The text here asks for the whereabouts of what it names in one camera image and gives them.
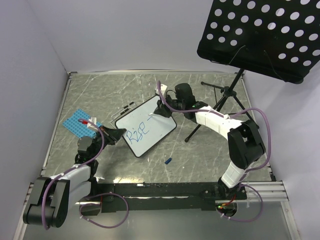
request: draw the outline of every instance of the black tripod leg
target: black tripod leg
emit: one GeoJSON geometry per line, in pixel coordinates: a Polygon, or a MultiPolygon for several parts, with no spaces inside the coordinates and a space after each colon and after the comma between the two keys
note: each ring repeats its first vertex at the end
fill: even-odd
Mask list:
{"type": "MultiPolygon", "coordinates": [[[[242,108],[242,110],[245,110],[245,106],[242,105],[242,103],[240,102],[239,98],[237,98],[237,96],[233,96],[234,100],[239,104],[239,106],[242,108]]],[[[248,112],[245,113],[248,118],[252,121],[255,121],[248,112]]]]}
{"type": "Polygon", "coordinates": [[[226,101],[227,101],[227,97],[223,96],[218,103],[213,107],[214,110],[216,110],[217,112],[220,112],[221,109],[223,108],[223,106],[225,105],[226,101]]]}
{"type": "Polygon", "coordinates": [[[206,83],[204,81],[202,81],[200,83],[201,83],[201,85],[205,85],[205,86],[213,87],[213,88],[216,88],[216,89],[224,90],[224,88],[222,86],[213,85],[213,84],[210,84],[210,83],[206,83]]]}
{"type": "Polygon", "coordinates": [[[196,126],[195,127],[195,129],[189,134],[189,136],[187,136],[186,138],[185,138],[185,142],[187,143],[187,142],[189,142],[189,139],[196,133],[196,131],[198,131],[198,129],[201,127],[201,125],[200,124],[198,124],[198,126],[196,126]]]}

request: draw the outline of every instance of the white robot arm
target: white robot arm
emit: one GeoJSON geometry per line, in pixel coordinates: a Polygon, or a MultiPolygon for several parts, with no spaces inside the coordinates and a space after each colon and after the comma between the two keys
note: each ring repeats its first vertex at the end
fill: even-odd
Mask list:
{"type": "Polygon", "coordinates": [[[217,112],[206,103],[196,101],[187,83],[175,86],[176,99],[166,94],[167,86],[163,84],[160,91],[166,96],[170,108],[160,99],[154,114],[169,118],[173,110],[178,110],[187,119],[214,130],[228,141],[231,162],[219,181],[227,191],[236,187],[245,172],[266,151],[256,123],[232,119],[228,114],[217,112]]]}
{"type": "MultiPolygon", "coordinates": [[[[95,195],[97,180],[94,175],[98,168],[98,161],[94,159],[88,164],[82,164],[89,159],[93,159],[101,148],[105,148],[107,145],[115,145],[127,131],[124,128],[110,129],[105,126],[101,126],[99,129],[103,136],[100,134],[97,134],[94,138],[84,136],[78,140],[78,154],[75,156],[75,164],[72,166],[76,168],[66,174],[62,173],[63,176],[49,188],[45,204],[45,220],[49,227],[59,228],[64,223],[68,210],[77,201],[89,194],[95,195]]],[[[56,177],[57,175],[41,176],[35,180],[23,212],[24,223],[42,225],[44,192],[49,183],[56,177]]]]}

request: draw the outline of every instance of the black marker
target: black marker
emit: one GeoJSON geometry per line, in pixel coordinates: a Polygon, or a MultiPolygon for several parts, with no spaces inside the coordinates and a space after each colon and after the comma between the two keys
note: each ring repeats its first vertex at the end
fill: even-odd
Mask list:
{"type": "Polygon", "coordinates": [[[134,103],[135,103],[135,102],[132,101],[132,102],[130,102],[128,105],[125,105],[124,107],[122,107],[122,108],[124,109],[124,111],[122,111],[122,112],[120,113],[120,115],[126,113],[126,112],[129,110],[128,107],[131,106],[131,105],[134,104],[134,103]]]}

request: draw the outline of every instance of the whiteboard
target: whiteboard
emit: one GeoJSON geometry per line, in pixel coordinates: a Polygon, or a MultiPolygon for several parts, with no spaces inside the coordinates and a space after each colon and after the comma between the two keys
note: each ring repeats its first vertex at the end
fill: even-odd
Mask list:
{"type": "Polygon", "coordinates": [[[158,100],[158,96],[150,98],[114,123],[118,129],[127,129],[123,138],[137,158],[177,127],[172,117],[149,116],[157,108],[158,100]]]}

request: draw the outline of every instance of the gray table surface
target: gray table surface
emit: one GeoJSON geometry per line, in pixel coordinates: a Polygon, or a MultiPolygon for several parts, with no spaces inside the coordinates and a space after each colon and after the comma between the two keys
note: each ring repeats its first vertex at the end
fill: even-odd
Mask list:
{"type": "MultiPolygon", "coordinates": [[[[59,118],[45,175],[61,173],[74,164],[78,138],[62,123],[77,109],[97,117],[99,122],[111,128],[111,115],[132,101],[139,105],[154,96],[158,80],[172,90],[177,84],[189,83],[198,101],[214,106],[216,102],[214,89],[203,86],[200,82],[229,86],[234,77],[234,74],[189,72],[74,74],[59,118]]],[[[242,82],[236,85],[235,91],[243,105],[249,107],[242,82]]],[[[219,91],[216,91],[216,94],[219,100],[222,94],[219,91]]],[[[240,110],[236,101],[229,98],[221,112],[234,113],[240,110]]],[[[97,158],[99,167],[95,176],[99,182],[217,181],[230,163],[228,142],[216,132],[202,126],[186,143],[184,139],[197,125],[184,118],[182,113],[174,113],[173,117],[177,128],[140,158],[133,155],[123,139],[116,146],[108,145],[97,158]],[[169,157],[172,158],[171,163],[164,164],[169,157]]],[[[246,120],[247,116],[243,115],[240,118],[246,120]]],[[[257,161],[256,165],[260,165],[263,161],[264,157],[257,161]]],[[[270,181],[269,170],[263,168],[251,172],[247,180],[270,181]]]]}

